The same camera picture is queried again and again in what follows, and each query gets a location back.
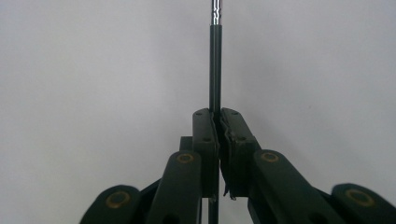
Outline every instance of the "gray background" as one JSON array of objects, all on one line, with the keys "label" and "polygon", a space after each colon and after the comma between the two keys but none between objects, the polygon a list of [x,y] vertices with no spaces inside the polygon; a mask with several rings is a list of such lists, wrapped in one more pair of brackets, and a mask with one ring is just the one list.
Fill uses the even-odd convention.
[{"label": "gray background", "polygon": [[[395,1],[224,1],[222,105],[315,187],[396,204]],[[210,1],[0,3],[0,223],[158,179],[208,106]],[[221,223],[250,223],[220,200]]]}]

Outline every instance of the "metal rod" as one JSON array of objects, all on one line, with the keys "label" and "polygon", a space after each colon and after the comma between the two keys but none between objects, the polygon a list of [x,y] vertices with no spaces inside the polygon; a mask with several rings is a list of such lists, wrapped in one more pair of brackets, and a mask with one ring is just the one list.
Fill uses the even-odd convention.
[{"label": "metal rod", "polygon": [[[210,25],[210,78],[209,78],[209,111],[219,126],[221,102],[221,7],[222,0],[212,0],[212,22]],[[209,198],[209,224],[219,223],[219,164],[214,173],[216,192]]]},{"label": "metal rod", "polygon": [[210,25],[210,87],[209,111],[214,121],[219,121],[221,102],[221,0],[212,1],[212,24]]}]

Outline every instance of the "black rod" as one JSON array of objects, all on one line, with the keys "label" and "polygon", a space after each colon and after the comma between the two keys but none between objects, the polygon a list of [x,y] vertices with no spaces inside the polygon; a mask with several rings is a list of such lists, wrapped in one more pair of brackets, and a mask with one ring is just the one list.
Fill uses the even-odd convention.
[{"label": "black rod", "polygon": [[[221,100],[221,7],[222,0],[212,0],[212,22],[210,25],[210,77],[209,77],[209,111],[219,126]],[[216,191],[209,198],[209,224],[219,223],[219,164],[214,173]]]},{"label": "black rod", "polygon": [[210,25],[210,87],[209,111],[219,121],[221,101],[221,0],[212,1],[212,22]]}]

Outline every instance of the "white wall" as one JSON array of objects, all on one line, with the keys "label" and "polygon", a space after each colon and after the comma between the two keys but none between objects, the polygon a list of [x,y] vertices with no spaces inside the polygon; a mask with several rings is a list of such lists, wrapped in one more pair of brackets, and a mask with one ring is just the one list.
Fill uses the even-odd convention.
[{"label": "white wall", "polygon": [[[223,5],[222,105],[313,186],[396,204],[396,3]],[[210,7],[0,3],[0,223],[78,223],[102,190],[161,177],[208,106]],[[250,223],[220,202],[221,223]]]}]

